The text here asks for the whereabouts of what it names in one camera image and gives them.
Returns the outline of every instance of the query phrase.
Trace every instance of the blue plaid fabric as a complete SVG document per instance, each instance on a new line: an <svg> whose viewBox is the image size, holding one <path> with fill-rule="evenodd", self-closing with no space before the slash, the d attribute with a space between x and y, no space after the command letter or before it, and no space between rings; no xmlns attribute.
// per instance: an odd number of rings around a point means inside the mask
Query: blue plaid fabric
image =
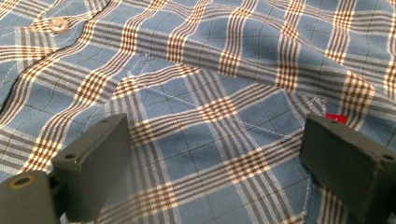
<svg viewBox="0 0 396 224"><path fill-rule="evenodd" d="M98 223L358 223L299 161L305 116L396 149L394 0L2 0L0 27L0 180L128 115Z"/></svg>

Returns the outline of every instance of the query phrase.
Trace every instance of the checkered pattern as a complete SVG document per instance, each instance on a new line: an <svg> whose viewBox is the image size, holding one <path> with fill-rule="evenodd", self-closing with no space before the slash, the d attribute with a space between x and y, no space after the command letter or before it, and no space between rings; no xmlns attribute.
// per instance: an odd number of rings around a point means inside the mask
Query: checkered pattern
<svg viewBox="0 0 396 224"><path fill-rule="evenodd" d="M0 179L96 121L132 157L98 223L358 223L299 161L308 113L396 149L394 1L0 1ZM51 32L61 17L70 30Z"/></svg>

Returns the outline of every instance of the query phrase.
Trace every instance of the screw hole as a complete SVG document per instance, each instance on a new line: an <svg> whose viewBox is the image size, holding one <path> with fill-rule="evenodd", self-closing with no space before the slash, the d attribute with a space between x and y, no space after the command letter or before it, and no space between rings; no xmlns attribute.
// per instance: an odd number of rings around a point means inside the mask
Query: screw hole
<svg viewBox="0 0 396 224"><path fill-rule="evenodd" d="M9 187L11 189L21 189L21 188L24 188L24 187L30 185L31 183L33 183L34 180L35 180L35 177L32 175L23 176L18 179L12 180L9 183Z"/></svg>
<svg viewBox="0 0 396 224"><path fill-rule="evenodd" d="M388 161L393 161L393 157L391 157L389 155L382 155L382 158L384 158L385 160L388 160Z"/></svg>
<svg viewBox="0 0 396 224"><path fill-rule="evenodd" d="M67 154L67 155L65 156L65 158L67 158L68 160L74 159L75 157L76 157L75 154Z"/></svg>
<svg viewBox="0 0 396 224"><path fill-rule="evenodd" d="M30 181L30 177L29 177L29 176L26 176L26 177L23 177L23 178L18 179L17 181L15 181L15 185L16 185L16 186L20 186L20 185L22 185L22 184L26 184L26 183L29 182L29 181Z"/></svg>

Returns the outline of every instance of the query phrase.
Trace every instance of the red tag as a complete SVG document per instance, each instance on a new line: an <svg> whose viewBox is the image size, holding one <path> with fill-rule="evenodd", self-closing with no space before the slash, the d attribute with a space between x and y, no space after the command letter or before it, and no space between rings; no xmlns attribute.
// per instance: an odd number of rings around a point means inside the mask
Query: red tag
<svg viewBox="0 0 396 224"><path fill-rule="evenodd" d="M326 114L326 118L337 120L338 122L343 123L343 124L347 123L347 116L344 116L344 115Z"/></svg>

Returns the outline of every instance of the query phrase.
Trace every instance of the shirt button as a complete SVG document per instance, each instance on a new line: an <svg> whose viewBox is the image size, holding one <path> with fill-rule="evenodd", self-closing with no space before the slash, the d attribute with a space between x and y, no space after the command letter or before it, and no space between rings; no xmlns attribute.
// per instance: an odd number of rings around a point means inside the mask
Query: shirt button
<svg viewBox="0 0 396 224"><path fill-rule="evenodd" d="M54 18L49 21L49 28L53 33L61 35L69 30L69 23L63 18Z"/></svg>

